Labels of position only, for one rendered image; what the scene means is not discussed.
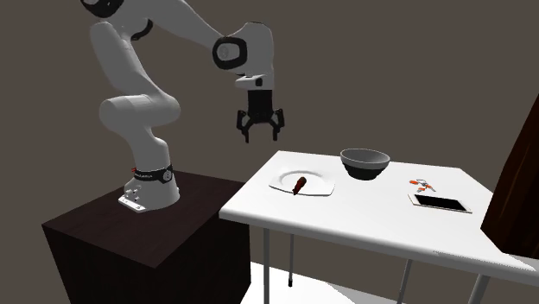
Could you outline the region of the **dark brown curtain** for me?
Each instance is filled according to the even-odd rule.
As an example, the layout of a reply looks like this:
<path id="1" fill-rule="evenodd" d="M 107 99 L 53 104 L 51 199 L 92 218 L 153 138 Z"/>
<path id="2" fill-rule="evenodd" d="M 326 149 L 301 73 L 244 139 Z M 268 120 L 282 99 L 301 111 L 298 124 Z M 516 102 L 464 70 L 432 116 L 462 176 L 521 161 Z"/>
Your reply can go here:
<path id="1" fill-rule="evenodd" d="M 539 95 L 504 164 L 480 229 L 503 253 L 539 259 Z"/>

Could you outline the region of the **white tablet with black screen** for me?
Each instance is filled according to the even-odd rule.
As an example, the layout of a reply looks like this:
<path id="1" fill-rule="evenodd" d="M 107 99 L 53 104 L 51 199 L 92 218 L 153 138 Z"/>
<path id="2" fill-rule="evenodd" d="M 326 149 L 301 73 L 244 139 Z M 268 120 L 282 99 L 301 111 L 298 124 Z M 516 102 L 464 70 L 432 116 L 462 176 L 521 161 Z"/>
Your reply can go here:
<path id="1" fill-rule="evenodd" d="M 454 212 L 472 213 L 472 210 L 457 199 L 410 193 L 409 199 L 415 206 L 424 206 Z"/>

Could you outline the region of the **black bowl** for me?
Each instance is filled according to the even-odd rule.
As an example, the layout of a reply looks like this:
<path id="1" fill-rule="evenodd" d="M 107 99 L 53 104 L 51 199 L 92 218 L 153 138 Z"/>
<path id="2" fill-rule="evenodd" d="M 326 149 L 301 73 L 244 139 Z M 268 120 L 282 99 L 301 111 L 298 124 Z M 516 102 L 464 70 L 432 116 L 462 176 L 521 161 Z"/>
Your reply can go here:
<path id="1" fill-rule="evenodd" d="M 346 172 L 361 181 L 374 180 L 390 163 L 388 155 L 373 149 L 343 149 L 339 157 Z"/>

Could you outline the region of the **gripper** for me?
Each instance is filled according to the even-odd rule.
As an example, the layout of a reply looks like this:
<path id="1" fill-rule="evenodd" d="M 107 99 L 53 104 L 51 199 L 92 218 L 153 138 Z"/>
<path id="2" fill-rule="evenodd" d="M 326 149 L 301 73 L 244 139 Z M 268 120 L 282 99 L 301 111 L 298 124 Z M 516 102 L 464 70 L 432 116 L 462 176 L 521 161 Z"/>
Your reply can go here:
<path id="1" fill-rule="evenodd" d="M 249 129 L 253 124 L 267 123 L 272 127 L 272 138 L 278 140 L 278 134 L 284 127 L 283 109 L 273 110 L 271 90 L 249 90 L 248 109 L 238 110 L 236 128 L 241 131 L 246 143 L 250 142 Z"/>

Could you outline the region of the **white plate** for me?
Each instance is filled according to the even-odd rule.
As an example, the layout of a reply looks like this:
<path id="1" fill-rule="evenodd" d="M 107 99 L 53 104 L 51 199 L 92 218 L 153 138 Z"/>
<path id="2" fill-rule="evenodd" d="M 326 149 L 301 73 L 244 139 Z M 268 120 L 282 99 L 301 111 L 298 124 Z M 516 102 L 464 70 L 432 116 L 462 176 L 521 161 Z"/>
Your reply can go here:
<path id="1" fill-rule="evenodd" d="M 302 176 L 307 179 L 307 183 L 297 195 L 329 196 L 333 193 L 335 182 L 332 178 L 319 171 L 306 169 L 285 170 L 272 178 L 269 187 L 293 194 L 293 188 Z"/>

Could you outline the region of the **dark robot stand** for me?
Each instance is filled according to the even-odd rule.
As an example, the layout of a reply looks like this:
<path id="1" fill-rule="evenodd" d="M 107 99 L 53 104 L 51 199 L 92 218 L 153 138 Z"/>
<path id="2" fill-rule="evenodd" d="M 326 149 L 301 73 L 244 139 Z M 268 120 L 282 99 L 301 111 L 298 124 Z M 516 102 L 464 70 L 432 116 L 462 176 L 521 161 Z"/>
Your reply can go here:
<path id="1" fill-rule="evenodd" d="M 114 190 L 44 223 L 71 304 L 240 304 L 250 228 L 219 218 L 241 183 L 176 172 L 181 197 L 136 213 Z"/>

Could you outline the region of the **orange keys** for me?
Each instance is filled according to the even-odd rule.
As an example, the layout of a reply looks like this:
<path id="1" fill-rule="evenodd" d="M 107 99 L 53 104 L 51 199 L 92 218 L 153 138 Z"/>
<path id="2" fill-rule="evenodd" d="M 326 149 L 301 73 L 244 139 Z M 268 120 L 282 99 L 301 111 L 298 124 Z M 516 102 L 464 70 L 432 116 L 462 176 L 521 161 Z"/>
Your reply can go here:
<path id="1" fill-rule="evenodd" d="M 409 184 L 417 186 L 417 192 L 425 192 L 428 189 L 430 189 L 432 192 L 435 192 L 435 189 L 426 181 L 423 179 L 416 179 L 416 180 L 410 180 Z"/>

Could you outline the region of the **white table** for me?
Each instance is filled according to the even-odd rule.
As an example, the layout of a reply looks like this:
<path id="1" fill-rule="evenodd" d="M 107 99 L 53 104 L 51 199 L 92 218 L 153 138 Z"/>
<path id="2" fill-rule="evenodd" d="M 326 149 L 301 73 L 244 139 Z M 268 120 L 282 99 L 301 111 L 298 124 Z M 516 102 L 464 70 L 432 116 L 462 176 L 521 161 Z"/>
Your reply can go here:
<path id="1" fill-rule="evenodd" d="M 327 174 L 335 182 L 326 197 L 293 195 L 269 187 L 285 170 Z M 415 206 L 410 180 L 434 189 L 419 194 L 455 199 L 472 213 Z M 492 193 L 459 168 L 391 162 L 374 180 L 355 180 L 332 155 L 276 152 L 220 209 L 219 216 L 263 228 L 263 258 L 271 231 L 469 271 L 478 278 L 468 304 L 479 304 L 490 278 L 539 287 L 539 260 L 508 255 L 481 231 Z"/>

